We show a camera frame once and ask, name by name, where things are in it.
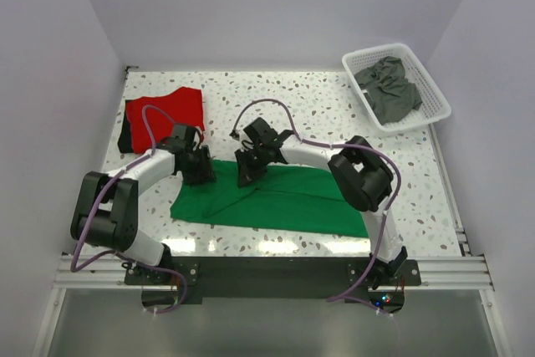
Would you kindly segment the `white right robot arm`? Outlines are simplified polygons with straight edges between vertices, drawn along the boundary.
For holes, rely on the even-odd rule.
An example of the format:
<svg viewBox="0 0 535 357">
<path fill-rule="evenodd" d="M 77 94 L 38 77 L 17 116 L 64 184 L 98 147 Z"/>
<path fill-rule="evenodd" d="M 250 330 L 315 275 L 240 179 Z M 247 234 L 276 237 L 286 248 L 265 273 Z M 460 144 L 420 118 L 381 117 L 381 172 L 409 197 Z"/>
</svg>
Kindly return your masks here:
<svg viewBox="0 0 535 357">
<path fill-rule="evenodd" d="M 372 247 L 369 262 L 356 283 L 376 289 L 402 274 L 407 251 L 395 225 L 392 204 L 401 174 L 395 163 L 372 148 L 362 136 L 343 144 L 324 144 L 300 137 L 294 130 L 277 132 L 257 118 L 230 136 L 240 141 L 235 151 L 240 187 L 262 178 L 270 164 L 304 165 L 331 173 L 343 199 L 360 212 Z"/>
</svg>

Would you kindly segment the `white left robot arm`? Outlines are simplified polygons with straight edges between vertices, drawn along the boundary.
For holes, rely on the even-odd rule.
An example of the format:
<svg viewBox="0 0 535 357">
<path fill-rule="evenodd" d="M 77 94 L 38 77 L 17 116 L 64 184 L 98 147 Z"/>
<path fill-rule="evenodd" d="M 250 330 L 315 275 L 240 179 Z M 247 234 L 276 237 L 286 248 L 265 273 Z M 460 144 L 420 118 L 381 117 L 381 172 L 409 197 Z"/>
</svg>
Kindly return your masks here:
<svg viewBox="0 0 535 357">
<path fill-rule="evenodd" d="M 159 181 L 180 173 L 184 185 L 212 183 L 209 148 L 194 126 L 175 124 L 171 134 L 143 156 L 115 171 L 87 173 L 70 226 L 77 242 L 70 271 L 77 273 L 105 255 L 149 283 L 183 283 L 170 247 L 139 229 L 139 197 Z"/>
</svg>

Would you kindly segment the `green t-shirt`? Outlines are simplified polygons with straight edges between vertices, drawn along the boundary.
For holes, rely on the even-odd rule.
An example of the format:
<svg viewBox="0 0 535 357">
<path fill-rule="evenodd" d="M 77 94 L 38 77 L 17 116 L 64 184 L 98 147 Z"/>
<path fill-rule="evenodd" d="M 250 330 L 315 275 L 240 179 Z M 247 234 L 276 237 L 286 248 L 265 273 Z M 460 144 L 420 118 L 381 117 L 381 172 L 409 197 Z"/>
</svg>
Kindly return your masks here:
<svg viewBox="0 0 535 357">
<path fill-rule="evenodd" d="M 327 171 L 269 166 L 249 186 L 237 186 L 237 163 L 213 161 L 217 180 L 184 185 L 171 218 L 230 227 L 311 232 L 367 238 L 364 220 L 341 196 Z"/>
</svg>

